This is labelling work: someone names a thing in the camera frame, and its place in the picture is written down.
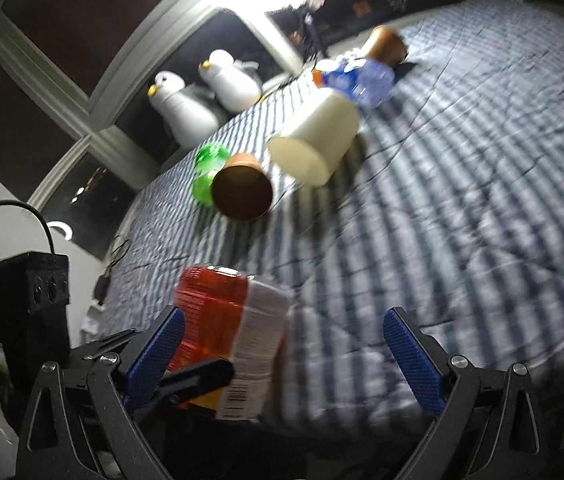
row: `cable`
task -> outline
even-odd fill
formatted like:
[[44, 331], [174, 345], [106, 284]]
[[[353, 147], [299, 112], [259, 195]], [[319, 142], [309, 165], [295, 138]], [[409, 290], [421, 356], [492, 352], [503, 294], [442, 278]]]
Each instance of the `cable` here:
[[49, 226], [47, 226], [46, 220], [44, 220], [44, 217], [39, 211], [37, 211], [37, 209], [35, 209], [30, 204], [27, 204], [26, 202], [21, 202], [19, 200], [0, 200], [0, 206], [1, 205], [12, 205], [15, 207], [20, 207], [22, 209], [26, 209], [28, 212], [33, 213], [35, 217], [40, 221], [40, 224], [42, 224], [42, 227], [44, 228], [44, 232], [46, 233], [46, 238], [48, 238], [48, 245], [50, 247], [50, 252], [52, 254], [55, 254], [55, 244], [53, 243], [52, 237], [50, 236], [50, 228]]
[[127, 243], [129, 243], [129, 240], [124, 240], [121, 244], [114, 248], [113, 251], [111, 251], [111, 262], [106, 266], [106, 271], [108, 273], [113, 270], [113, 267], [116, 266], [130, 250], [130, 246], [128, 246], [122, 256], [116, 256], [116, 253], [120, 251]]

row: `plastic bottle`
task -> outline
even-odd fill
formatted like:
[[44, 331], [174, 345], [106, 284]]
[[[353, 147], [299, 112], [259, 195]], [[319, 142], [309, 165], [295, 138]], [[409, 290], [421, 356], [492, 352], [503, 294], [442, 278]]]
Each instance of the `plastic bottle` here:
[[215, 410], [215, 418], [259, 415], [292, 303], [289, 290], [262, 276], [204, 264], [186, 268], [174, 304], [184, 311], [187, 327], [168, 370], [213, 357], [230, 359], [235, 370], [228, 386], [191, 403]]
[[355, 59], [338, 64], [331, 59], [320, 61], [313, 70], [313, 82], [344, 93], [366, 108], [377, 108], [390, 95], [395, 73], [374, 59]]
[[195, 176], [191, 194], [200, 204], [213, 205], [211, 184], [230, 156], [229, 150], [219, 142], [205, 144], [195, 155]]

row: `white cylinder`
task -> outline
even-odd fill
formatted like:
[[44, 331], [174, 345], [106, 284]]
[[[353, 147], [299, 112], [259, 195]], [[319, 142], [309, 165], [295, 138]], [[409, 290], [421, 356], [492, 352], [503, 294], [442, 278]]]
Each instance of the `white cylinder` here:
[[359, 129], [355, 105], [340, 92], [320, 88], [268, 139], [271, 160], [309, 186], [329, 181]]

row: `blue bottle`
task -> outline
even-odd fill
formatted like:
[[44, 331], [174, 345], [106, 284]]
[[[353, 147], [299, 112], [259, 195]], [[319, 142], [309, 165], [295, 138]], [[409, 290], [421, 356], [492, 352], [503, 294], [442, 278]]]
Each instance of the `blue bottle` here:
[[340, 90], [365, 108], [377, 108], [389, 97], [395, 73], [374, 59], [354, 59], [342, 64], [324, 59], [313, 70], [313, 82], [318, 87]]

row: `white penguin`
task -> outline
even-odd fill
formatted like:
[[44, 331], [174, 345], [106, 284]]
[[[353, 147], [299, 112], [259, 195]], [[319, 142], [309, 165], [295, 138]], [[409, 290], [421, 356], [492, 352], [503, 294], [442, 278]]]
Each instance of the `white penguin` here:
[[149, 88], [149, 101], [167, 122], [182, 148], [191, 150], [220, 127], [216, 115], [203, 104], [180, 92], [184, 80], [172, 72], [159, 72]]
[[260, 85], [233, 65], [233, 56], [225, 50], [215, 50], [200, 63], [202, 80], [215, 92], [226, 110], [239, 113], [252, 107], [262, 97]]

